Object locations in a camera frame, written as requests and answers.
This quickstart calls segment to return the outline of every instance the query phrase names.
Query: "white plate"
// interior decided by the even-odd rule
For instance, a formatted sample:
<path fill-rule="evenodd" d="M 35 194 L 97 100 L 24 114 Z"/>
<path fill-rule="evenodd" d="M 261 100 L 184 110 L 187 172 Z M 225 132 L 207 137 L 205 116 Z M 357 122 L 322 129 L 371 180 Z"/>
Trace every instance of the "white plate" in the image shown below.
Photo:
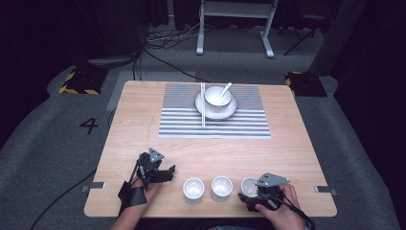
<path fill-rule="evenodd" d="M 194 104 L 196 105 L 197 111 L 199 111 L 199 113 L 202 113 L 202 100 L 200 97 L 200 93 L 197 94 L 196 99 L 194 100 Z M 230 103 L 222 112 L 211 111 L 208 106 L 205 106 L 205 110 L 205 115 L 207 118 L 212 120 L 223 120 L 230 117 L 236 112 L 237 100 L 233 96 Z"/>

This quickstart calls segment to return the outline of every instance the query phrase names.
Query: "table leg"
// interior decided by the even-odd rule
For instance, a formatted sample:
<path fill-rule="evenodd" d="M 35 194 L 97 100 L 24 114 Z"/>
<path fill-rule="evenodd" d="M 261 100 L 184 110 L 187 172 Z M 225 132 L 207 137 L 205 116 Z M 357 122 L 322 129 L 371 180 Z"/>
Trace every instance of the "table leg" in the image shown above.
<path fill-rule="evenodd" d="M 201 0 L 200 4 L 200 28 L 199 28 L 199 36 L 197 38 L 197 48 L 196 54 L 203 55 L 203 45 L 204 45 L 204 5 L 206 0 Z"/>
<path fill-rule="evenodd" d="M 262 39 L 263 47 L 265 48 L 265 51 L 266 51 L 266 55 L 269 58 L 273 58 L 275 56 L 274 52 L 272 51 L 271 44 L 269 43 L 268 35 L 269 35 L 269 30 L 271 29 L 272 20 L 274 19 L 274 16 L 275 16 L 275 10 L 277 9 L 277 5 L 278 5 L 278 0 L 274 0 L 272 2 L 272 6 L 269 11 L 268 20 L 266 21 L 265 32 L 259 32 L 260 38 Z"/>

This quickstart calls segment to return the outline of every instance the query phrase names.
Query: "striped mat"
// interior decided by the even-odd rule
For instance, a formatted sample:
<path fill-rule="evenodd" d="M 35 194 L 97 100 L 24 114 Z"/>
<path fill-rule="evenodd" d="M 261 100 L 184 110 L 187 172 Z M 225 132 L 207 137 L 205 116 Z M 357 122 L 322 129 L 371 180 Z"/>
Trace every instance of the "striped mat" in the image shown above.
<path fill-rule="evenodd" d="M 211 86 L 215 84 L 206 84 L 206 88 Z M 200 84 L 167 84 L 159 137 L 271 139 L 259 89 L 256 86 L 232 86 L 230 92 L 237 99 L 236 113 L 221 121 L 206 119 L 203 127 L 201 114 L 194 104 L 200 93 Z"/>

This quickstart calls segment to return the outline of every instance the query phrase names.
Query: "human hand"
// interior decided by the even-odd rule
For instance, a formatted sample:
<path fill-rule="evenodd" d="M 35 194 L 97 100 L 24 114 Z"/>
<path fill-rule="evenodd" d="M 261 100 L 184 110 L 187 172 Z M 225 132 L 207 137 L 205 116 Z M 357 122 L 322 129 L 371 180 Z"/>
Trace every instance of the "human hand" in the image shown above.
<path fill-rule="evenodd" d="M 295 188 L 290 184 L 280 186 L 283 194 L 300 209 L 300 204 L 296 196 Z M 272 222 L 277 230 L 304 230 L 304 220 L 286 205 L 282 205 L 277 211 L 267 209 L 261 204 L 256 204 L 255 208 L 269 221 Z"/>

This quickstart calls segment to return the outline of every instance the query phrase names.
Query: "gray floor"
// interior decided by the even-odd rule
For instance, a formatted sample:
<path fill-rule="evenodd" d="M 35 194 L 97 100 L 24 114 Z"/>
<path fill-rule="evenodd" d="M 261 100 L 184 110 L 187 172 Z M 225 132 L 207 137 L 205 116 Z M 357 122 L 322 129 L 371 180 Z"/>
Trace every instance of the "gray floor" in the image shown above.
<path fill-rule="evenodd" d="M 167 50 L 148 51 L 208 81 L 284 84 L 284 73 L 306 70 L 323 41 L 316 34 L 284 57 L 297 37 L 292 31 L 276 35 L 272 30 L 276 56 L 269 59 L 259 29 L 211 31 L 203 56 L 195 54 L 195 36 Z M 1 149 L 0 230 L 29 229 L 53 200 L 98 166 L 118 85 L 121 77 L 132 78 L 128 75 L 132 64 L 111 69 L 97 96 L 58 93 L 72 68 L 50 82 L 50 99 L 26 117 Z M 142 54 L 142 72 L 146 81 L 194 81 L 146 53 Z M 296 98 L 327 183 L 340 194 L 334 197 L 337 216 L 315 218 L 317 228 L 400 229 L 385 184 L 332 97 L 337 82 L 331 77 L 321 80 L 328 97 Z M 88 129 L 79 125 L 90 118 L 99 126 L 87 135 Z M 59 200 L 35 229 L 108 229 L 115 218 L 88 218 L 83 213 L 86 193 L 79 189 L 91 181 L 92 177 Z"/>

